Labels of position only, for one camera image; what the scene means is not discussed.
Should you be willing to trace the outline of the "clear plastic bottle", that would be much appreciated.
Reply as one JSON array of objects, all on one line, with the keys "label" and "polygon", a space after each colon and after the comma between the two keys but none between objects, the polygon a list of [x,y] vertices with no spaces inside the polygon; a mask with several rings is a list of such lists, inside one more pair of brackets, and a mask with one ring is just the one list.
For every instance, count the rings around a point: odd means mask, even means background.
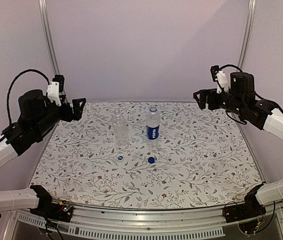
[{"label": "clear plastic bottle", "polygon": [[119,147],[127,146],[129,144],[129,137],[126,119],[118,108],[113,111],[112,127],[116,144]]}]

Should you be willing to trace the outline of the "blue Pepsi bottle cap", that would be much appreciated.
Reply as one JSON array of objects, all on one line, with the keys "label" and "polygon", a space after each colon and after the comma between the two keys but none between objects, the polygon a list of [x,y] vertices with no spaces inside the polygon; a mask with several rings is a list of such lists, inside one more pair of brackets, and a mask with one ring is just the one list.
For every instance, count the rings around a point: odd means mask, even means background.
[{"label": "blue Pepsi bottle cap", "polygon": [[148,158],[148,162],[149,162],[150,164],[155,163],[155,161],[156,161],[156,159],[155,159],[154,157],[149,157],[149,158]]}]

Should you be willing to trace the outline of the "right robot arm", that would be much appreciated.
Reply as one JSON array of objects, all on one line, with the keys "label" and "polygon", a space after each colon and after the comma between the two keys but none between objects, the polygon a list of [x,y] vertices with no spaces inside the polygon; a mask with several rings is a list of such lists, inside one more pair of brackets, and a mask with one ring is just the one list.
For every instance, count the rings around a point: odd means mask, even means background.
[{"label": "right robot arm", "polygon": [[[246,72],[232,72],[227,78],[222,70],[213,77],[217,88],[202,89],[193,93],[200,109],[224,109],[236,114],[244,124],[274,135],[283,141],[283,110],[274,101],[256,100],[254,76]],[[253,188],[240,206],[240,214],[251,218],[260,206],[283,200],[283,179]]]}]

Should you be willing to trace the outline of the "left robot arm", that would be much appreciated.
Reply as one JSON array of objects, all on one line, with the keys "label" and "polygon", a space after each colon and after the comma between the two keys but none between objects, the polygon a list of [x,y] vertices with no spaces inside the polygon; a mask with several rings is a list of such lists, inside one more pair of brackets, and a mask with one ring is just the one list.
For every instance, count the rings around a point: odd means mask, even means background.
[{"label": "left robot arm", "polygon": [[[20,116],[0,135],[0,168],[41,142],[59,121],[81,119],[86,99],[77,98],[72,103],[65,103],[64,99],[59,95],[49,98],[40,89],[19,97]],[[56,204],[41,185],[0,191],[0,213],[18,209],[29,209],[32,214],[51,218],[56,213]]]}]

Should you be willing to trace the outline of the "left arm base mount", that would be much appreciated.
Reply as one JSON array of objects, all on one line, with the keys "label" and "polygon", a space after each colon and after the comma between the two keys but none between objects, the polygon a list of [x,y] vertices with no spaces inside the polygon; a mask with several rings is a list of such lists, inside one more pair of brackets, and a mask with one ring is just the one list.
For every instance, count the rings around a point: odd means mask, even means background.
[{"label": "left arm base mount", "polygon": [[35,208],[30,208],[31,214],[44,219],[70,223],[73,215],[73,206],[63,200],[61,203],[53,202],[52,196],[41,185],[31,185],[30,189],[35,192],[38,203]]}]

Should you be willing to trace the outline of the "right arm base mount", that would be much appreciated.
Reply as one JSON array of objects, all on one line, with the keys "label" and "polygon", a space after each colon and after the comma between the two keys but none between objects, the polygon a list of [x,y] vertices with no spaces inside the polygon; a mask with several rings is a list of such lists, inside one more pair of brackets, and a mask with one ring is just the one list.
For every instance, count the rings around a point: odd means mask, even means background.
[{"label": "right arm base mount", "polygon": [[227,223],[242,221],[258,216],[262,216],[266,213],[265,207],[260,204],[256,198],[257,191],[263,186],[263,184],[253,187],[244,197],[243,203],[234,203],[229,205],[228,203],[222,210],[222,215]]}]

